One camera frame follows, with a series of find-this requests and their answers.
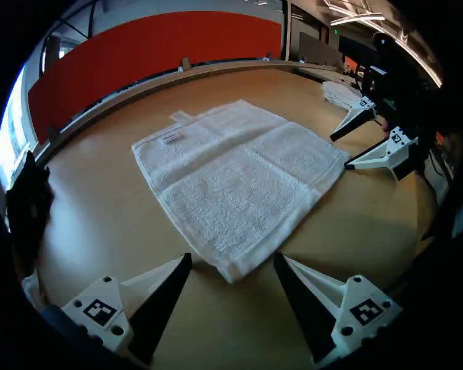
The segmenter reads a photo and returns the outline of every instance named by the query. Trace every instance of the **red panel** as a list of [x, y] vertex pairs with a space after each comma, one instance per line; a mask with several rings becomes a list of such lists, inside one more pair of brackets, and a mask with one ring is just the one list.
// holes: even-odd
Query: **red panel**
[[281, 25], [223, 12], [160, 14], [92, 37], [56, 62], [28, 94], [40, 143], [88, 105], [118, 88], [177, 68], [181, 58], [207, 60], [280, 56]]

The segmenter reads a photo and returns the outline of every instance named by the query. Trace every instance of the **wooden table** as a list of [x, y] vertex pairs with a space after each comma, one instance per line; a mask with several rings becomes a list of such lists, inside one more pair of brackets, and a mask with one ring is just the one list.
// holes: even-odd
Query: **wooden table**
[[299, 67], [297, 69], [300, 74], [308, 75], [322, 81], [338, 82], [346, 86], [351, 86], [351, 83], [355, 83], [353, 77], [325, 68]]
[[[164, 89], [84, 130], [50, 162], [55, 194], [39, 271], [63, 305], [105, 274], [126, 280], [191, 251], [149, 190], [131, 145], [169, 126], [179, 109], [197, 115], [244, 99], [329, 140], [346, 111], [315, 81], [279, 70], [250, 70]], [[368, 123], [335, 143], [355, 155], [382, 138]], [[280, 250], [344, 280], [366, 275], [385, 287], [410, 263], [432, 215], [416, 175], [396, 183], [386, 170], [347, 171]], [[309, 368], [310, 353], [272, 259], [234, 285], [193, 254], [194, 268], [153, 369]]]

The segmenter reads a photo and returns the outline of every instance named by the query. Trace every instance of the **towel label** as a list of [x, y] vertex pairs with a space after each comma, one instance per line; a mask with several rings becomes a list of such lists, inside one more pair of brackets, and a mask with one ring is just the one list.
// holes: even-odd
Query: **towel label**
[[173, 113], [170, 116], [170, 118], [173, 121], [178, 122], [178, 123], [189, 123], [189, 122], [192, 122], [194, 120], [194, 117], [192, 117], [191, 115], [188, 115], [187, 113], [185, 113], [182, 110], [179, 110], [178, 112]]

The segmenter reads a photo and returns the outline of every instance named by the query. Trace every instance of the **ceiling light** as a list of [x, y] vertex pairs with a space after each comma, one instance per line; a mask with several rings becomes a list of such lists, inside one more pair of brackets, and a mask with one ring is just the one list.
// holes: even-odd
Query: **ceiling light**
[[[339, 6], [336, 6], [336, 5], [329, 5], [328, 7], [329, 7], [329, 9], [334, 10], [335, 12], [339, 12], [339, 13], [348, 15], [349, 17], [353, 17], [353, 16], [357, 15], [354, 12], [351, 12], [348, 9], [345, 9], [345, 8], [342, 8], [342, 7], [339, 7]], [[420, 64], [420, 66], [427, 72], [427, 74], [430, 76], [430, 78], [432, 78], [434, 83], [438, 87], [441, 87], [443, 82], [441, 81], [441, 79], [439, 78], [437, 73], [435, 73], [434, 70], [432, 68], [430, 68], [428, 66], [428, 64], [425, 63], [425, 61], [422, 58], [420, 58], [417, 55], [417, 53], [414, 52], [413, 49], [411, 49], [407, 44], [405, 44], [400, 39], [398, 39], [397, 36], [392, 35], [391, 33], [387, 32], [384, 28], [382, 28], [380, 25], [378, 25], [378, 24], [376, 24], [376, 23], [374, 23], [374, 22], [372, 22], [370, 20], [361, 20], [360, 22], [363, 23], [364, 25], [372, 27], [374, 30], [385, 33], [388, 36], [391, 36], [396, 41], [396, 44], [400, 45], [408, 54], [410, 54], [410, 56], [413, 59], [415, 59], [417, 61], [418, 64]]]
[[360, 20], [384, 20], [384, 15], [381, 13], [367, 13], [367, 14], [359, 14], [353, 15], [350, 17], [336, 19], [331, 22], [331, 26], [342, 25], [344, 23], [349, 22], [358, 22]]
[[339, 12], [339, 13], [342, 13], [344, 15], [348, 15], [350, 17], [352, 17], [353, 15], [356, 15], [355, 13], [351, 12], [350, 10], [342, 8], [340, 6], [336, 6], [336, 5], [329, 5], [328, 8], [331, 9], [331, 10], [334, 10], [335, 12]]

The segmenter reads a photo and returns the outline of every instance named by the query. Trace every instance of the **white towel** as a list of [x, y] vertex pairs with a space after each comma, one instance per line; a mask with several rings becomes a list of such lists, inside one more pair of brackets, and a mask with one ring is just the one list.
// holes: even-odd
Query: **white towel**
[[290, 235], [348, 154], [245, 101], [186, 117], [132, 150], [175, 227], [231, 283]]
[[326, 81], [322, 83], [322, 89], [327, 101], [346, 110], [362, 97], [360, 91], [342, 83]]

